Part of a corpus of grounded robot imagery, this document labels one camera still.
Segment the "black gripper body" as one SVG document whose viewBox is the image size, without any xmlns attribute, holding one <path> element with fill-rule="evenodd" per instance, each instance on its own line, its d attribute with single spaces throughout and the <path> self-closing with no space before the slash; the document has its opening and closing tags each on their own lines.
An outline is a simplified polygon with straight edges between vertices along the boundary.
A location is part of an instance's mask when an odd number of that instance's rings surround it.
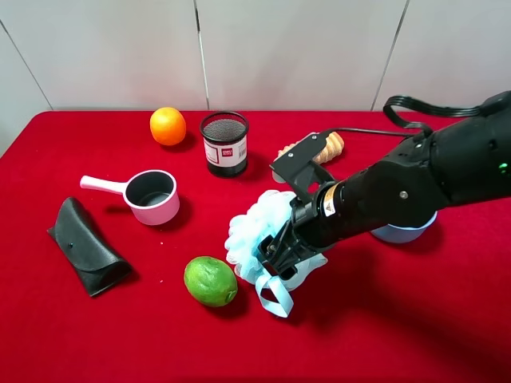
<svg viewBox="0 0 511 383">
<path fill-rule="evenodd" d="M 331 249 L 331 245 L 316 246 L 299 232 L 302 225 L 319 221 L 317 199 L 303 202 L 295 197 L 291 202 L 291 217 L 276 235 L 268 235 L 258 245 L 257 259 L 271 276 L 283 280 L 298 273 L 297 265 L 304 260 Z"/>
</svg>

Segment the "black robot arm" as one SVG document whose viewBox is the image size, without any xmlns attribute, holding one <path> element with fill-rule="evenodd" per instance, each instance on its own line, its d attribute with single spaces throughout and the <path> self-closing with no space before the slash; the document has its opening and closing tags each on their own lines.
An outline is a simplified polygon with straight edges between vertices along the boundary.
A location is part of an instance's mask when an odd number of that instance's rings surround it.
<svg viewBox="0 0 511 383">
<path fill-rule="evenodd" d="M 300 262 L 341 240 L 387 224 L 420 227 L 441 209 L 509 196 L 509 92 L 471 108 L 393 96 L 383 112 L 406 134 L 349 178 L 336 180 L 314 161 L 327 132 L 306 136 L 272 163 L 295 198 L 287 222 L 259 243 L 257 258 L 270 273 L 289 279 Z"/>
</svg>

